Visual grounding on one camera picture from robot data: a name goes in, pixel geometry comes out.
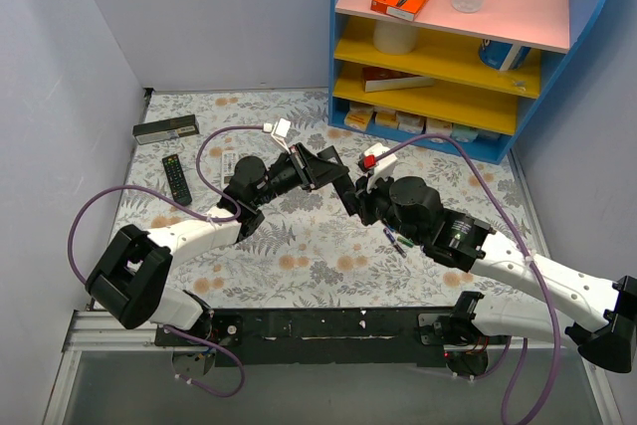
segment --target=floral tablecloth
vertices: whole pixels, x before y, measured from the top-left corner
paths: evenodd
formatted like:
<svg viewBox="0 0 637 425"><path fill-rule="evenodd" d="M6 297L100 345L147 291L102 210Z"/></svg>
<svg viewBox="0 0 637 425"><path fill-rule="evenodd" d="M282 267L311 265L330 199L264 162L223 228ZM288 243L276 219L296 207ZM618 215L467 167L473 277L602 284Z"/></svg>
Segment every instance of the floral tablecloth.
<svg viewBox="0 0 637 425"><path fill-rule="evenodd" d="M358 174L356 160L364 149L379 140L393 144L327 126L326 105L324 91L153 95L146 121L195 113L202 134L139 146L127 183L169 195L161 158L178 153L193 196L190 207L205 212L217 202L194 166L205 136L223 126L260 124L279 117L293 124L289 143L301 141L313 151L333 144L352 177ZM210 143L203 165L217 184L224 150L258 154L267 165L279 155L269 137L259 132L222 136ZM421 176L440 191L445 206L509 234L462 158L415 146L397 156L394 177ZM534 247L522 193L508 160L501 165L478 163L478 168ZM213 308L448 306L465 290L533 301L495 281L436 265L416 248L407 250L408 258L402 259L379 224L365 228L357 217L345 214L331 187L313 193L295 190L262 210L266 220L249 240L173 268L168 284L193 291ZM154 197L127 191L114 230L128 223L162 227L186 218Z"/></svg>

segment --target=marker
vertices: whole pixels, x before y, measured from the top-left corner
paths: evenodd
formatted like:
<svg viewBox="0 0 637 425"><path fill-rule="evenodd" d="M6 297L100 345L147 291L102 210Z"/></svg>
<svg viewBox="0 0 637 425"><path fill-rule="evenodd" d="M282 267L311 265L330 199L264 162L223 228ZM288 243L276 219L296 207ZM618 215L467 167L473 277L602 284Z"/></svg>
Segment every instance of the marker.
<svg viewBox="0 0 637 425"><path fill-rule="evenodd" d="M403 238L402 236L398 236L396 238L398 240L398 242L400 244L404 244L405 246L407 246L408 248L413 248L415 246L414 243L412 243L411 241L409 241L407 238Z"/></svg>
<svg viewBox="0 0 637 425"><path fill-rule="evenodd" d="M387 228L382 228L382 232L385 233L385 236L387 236L387 239L389 240L391 245L394 247L396 252L400 256L402 256L404 259L406 259L407 258L407 253L405 253L404 249L402 249L400 246L398 246L398 243L396 243L396 238L394 238L394 236L391 234L391 232Z"/></svg>

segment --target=blue container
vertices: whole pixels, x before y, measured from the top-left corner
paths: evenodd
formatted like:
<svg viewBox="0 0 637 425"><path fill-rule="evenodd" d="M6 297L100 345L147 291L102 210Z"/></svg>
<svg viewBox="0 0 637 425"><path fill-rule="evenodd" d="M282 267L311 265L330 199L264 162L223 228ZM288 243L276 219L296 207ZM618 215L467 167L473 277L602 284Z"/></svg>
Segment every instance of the blue container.
<svg viewBox="0 0 637 425"><path fill-rule="evenodd" d="M530 51L531 47L483 40L480 46L480 60L492 69L515 70L522 65Z"/></svg>

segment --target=white robotic arm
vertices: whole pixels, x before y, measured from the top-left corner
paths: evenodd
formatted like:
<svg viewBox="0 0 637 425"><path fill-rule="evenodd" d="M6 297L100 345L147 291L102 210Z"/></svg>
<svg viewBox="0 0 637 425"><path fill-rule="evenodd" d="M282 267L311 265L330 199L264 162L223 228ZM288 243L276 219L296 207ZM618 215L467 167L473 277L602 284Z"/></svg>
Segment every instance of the white robotic arm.
<svg viewBox="0 0 637 425"><path fill-rule="evenodd" d="M272 128L273 134L281 131L277 125ZM313 191L332 184L347 213L358 215L363 225L382 221L421 246L424 254L439 264L471 271L544 299L528 265L529 258L514 242L482 221L444 208L438 192L422 179L405 177L394 181L391 173L395 156L378 162L368 160L370 155L385 151L384 146L377 144L365 151L360 166L367 174L358 178L355 185L333 147L318 155L300 143L289 148L285 145L282 150L270 168L255 156L242 158L237 164L225 190L241 205L236 220L188 220L148 232L132 225L122 228L88 278L87 291L128 328L150 320L208 338L209 307L188 292L165 288L170 268L249 237L264 219L259 206L277 196L296 187ZM234 206L222 199L207 214L234 217L230 211L234 211ZM565 343L577 345L583 356L604 368L630 370L637 328L636 281L626 277L613 283L578 273L540 255L534 255L533 260L560 311ZM453 335L454 327L461 326L477 335L551 340L546 306L520 306L484 298L480 293L471 294L469 301L459 299L462 309L451 313L440 333Z"/></svg>

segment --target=blue shelf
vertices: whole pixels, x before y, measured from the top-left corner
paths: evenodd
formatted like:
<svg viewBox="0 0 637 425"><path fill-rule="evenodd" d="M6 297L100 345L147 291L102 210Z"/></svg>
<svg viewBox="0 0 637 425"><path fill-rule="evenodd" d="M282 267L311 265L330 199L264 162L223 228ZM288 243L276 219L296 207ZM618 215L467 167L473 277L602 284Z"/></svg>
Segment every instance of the blue shelf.
<svg viewBox="0 0 637 425"><path fill-rule="evenodd" d="M344 125L345 112L348 102L334 97L334 85L343 67L343 61L334 57L334 49L340 40L348 15L336 13L335 6L338 0L329 0L329 124L332 126L350 129ZM540 107L543 100L552 90L560 74L567 64L573 59L575 52L584 42L592 29L606 0L568 0L568 18L570 32L570 49L565 54L542 52L541 55L541 91L536 100L520 98L518 102L518 115L516 133L508 136L502 135L498 141L477 140L466 145L466 150L472 158L500 163L512 148L525 126L531 120ZM372 124L367 129L368 134L394 141L404 141L411 136L410 133L395 129L385 128ZM426 148L457 154L454 147L447 143L433 143L423 140L414 143Z"/></svg>
<svg viewBox="0 0 637 425"><path fill-rule="evenodd" d="M338 102L346 102L342 99L335 99ZM333 110L333 114L329 121L331 126L335 126L338 128L348 129L350 131L360 132L357 129L350 128L345 125L345 109L335 107ZM391 129L385 126L379 126L373 121L367 127L367 131L365 134L371 134L373 136L378 136L380 138L390 139L392 141L404 141L406 139L414 136L412 133L407 133L405 131L401 131L399 129ZM488 163L495 163L498 160L500 152L502 150L503 142L506 143L508 141L509 136L502 135L501 139L498 141L485 141L482 139L477 139L471 143L463 143L463 148L469 156L473 159L477 159L478 161L486 161ZM414 143L416 146L422 146L429 149L435 149L436 151L444 151L445 153L451 153L459 156L458 151L449 143L435 143L429 140L420 140Z"/></svg>

